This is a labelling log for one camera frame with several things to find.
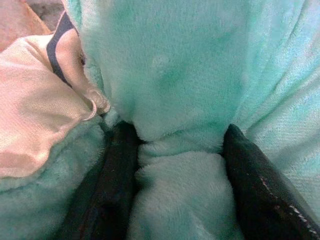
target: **cream cloth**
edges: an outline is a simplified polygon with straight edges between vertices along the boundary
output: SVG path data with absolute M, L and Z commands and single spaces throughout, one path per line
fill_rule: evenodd
M 72 88 L 53 73 L 46 52 L 52 36 L 20 38 L 0 53 L 0 178 L 31 175 L 69 130 L 110 108 L 84 75 L 74 29 L 56 47 Z

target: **black fabric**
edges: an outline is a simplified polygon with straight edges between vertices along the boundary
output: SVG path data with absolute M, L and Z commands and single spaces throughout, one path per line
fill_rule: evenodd
M 61 67 L 58 63 L 57 56 L 56 56 L 56 48 L 57 48 L 57 44 L 58 44 L 60 38 L 62 37 L 62 35 L 65 32 L 67 32 L 68 30 L 73 29 L 73 28 L 74 28 L 74 26 L 71 23 L 67 13 L 64 12 L 59 23 L 58 23 L 58 26 L 56 27 L 56 30 L 55 30 L 55 33 L 54 33 L 52 39 L 50 40 L 50 42 L 46 46 L 46 53 L 48 55 L 51 67 L 53 69 L 53 73 L 56 74 L 69 87 L 72 87 L 72 86 L 66 80 L 66 78 L 61 70 Z
M 222 155 L 246 239 L 320 240 L 318 220 L 308 204 L 233 124 L 224 135 Z
M 114 127 L 103 165 L 98 164 L 81 183 L 55 239 L 125 239 L 137 190 L 139 144 L 132 125 L 122 122 Z

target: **white satin fabric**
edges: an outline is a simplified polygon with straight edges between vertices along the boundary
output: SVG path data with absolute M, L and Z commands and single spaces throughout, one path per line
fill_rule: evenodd
M 72 88 L 53 73 L 46 52 L 51 38 L 20 38 L 0 53 L 0 178 L 36 172 L 69 130 L 110 108 L 84 75 L 76 31 L 66 32 L 56 47 Z

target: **teal fleece blanket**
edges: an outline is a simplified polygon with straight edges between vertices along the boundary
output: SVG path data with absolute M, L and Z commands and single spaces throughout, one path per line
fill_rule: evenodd
M 67 0 L 85 71 L 146 143 L 129 239 L 241 239 L 241 128 L 320 217 L 318 0 Z

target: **dark navy stripe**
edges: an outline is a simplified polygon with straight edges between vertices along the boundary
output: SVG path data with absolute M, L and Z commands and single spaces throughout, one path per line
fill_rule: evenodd
M 72 88 L 72 86 L 66 80 L 66 78 L 62 72 L 62 69 L 58 63 L 57 56 L 56 56 L 56 48 L 57 48 L 57 44 L 58 44 L 60 38 L 62 37 L 62 35 L 65 32 L 67 32 L 68 30 L 73 29 L 73 28 L 74 28 L 74 26 L 71 23 L 67 13 L 64 12 L 52 39 L 50 40 L 50 42 L 46 46 L 46 53 L 48 55 L 51 67 L 53 69 L 53 73 L 56 74 L 63 82 L 65 82 L 71 88 Z

